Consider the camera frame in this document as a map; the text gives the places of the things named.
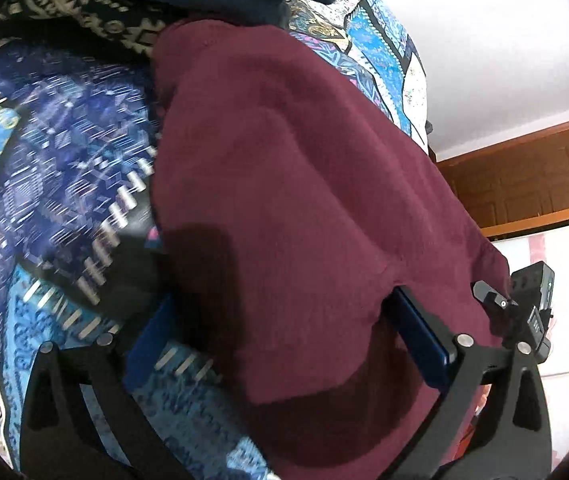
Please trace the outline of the blue patchwork bedsheet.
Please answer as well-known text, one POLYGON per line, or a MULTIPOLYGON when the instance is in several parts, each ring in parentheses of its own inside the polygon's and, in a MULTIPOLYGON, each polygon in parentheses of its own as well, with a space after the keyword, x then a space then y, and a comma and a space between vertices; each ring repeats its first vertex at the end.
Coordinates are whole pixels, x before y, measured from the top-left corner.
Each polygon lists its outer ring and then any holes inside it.
MULTIPOLYGON (((381 0, 286 0, 279 25, 178 12, 162 32, 207 20, 282 29, 428 156, 425 66, 381 0)), ((39 347, 90 346, 168 300, 168 341, 129 388, 144 416, 189 479, 283 479, 213 359, 177 336, 173 259, 151 195, 162 138, 153 50, 126 66, 0 39, 0 477, 29 479, 20 437, 39 347)), ((125 464, 91 386, 82 393, 106 452, 125 464)))

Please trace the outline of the black patterned folded garment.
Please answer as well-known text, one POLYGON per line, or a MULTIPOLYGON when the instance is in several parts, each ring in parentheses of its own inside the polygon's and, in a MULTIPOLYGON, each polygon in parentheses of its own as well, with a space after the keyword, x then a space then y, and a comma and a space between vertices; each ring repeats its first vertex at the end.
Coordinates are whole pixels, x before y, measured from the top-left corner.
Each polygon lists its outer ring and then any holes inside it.
POLYGON ((0 39, 145 66, 175 6, 150 0, 0 0, 0 39))

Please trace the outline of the wooden door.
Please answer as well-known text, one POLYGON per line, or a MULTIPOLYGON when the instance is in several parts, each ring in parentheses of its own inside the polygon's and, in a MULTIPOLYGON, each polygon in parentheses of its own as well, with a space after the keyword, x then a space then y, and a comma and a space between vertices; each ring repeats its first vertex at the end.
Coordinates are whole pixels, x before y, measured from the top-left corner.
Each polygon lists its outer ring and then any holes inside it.
POLYGON ((569 122, 437 167, 490 240, 569 224, 569 122))

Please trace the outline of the maroon garment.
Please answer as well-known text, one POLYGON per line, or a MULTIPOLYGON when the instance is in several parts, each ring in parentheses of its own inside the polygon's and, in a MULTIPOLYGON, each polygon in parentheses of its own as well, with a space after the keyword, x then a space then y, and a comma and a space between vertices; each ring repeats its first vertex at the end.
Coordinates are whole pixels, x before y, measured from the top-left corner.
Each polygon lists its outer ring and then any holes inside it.
POLYGON ((282 29, 177 23, 153 66, 178 338, 281 478, 379 477, 437 398, 383 299, 405 285, 491 346, 471 285, 505 292, 505 257, 421 148, 282 29))

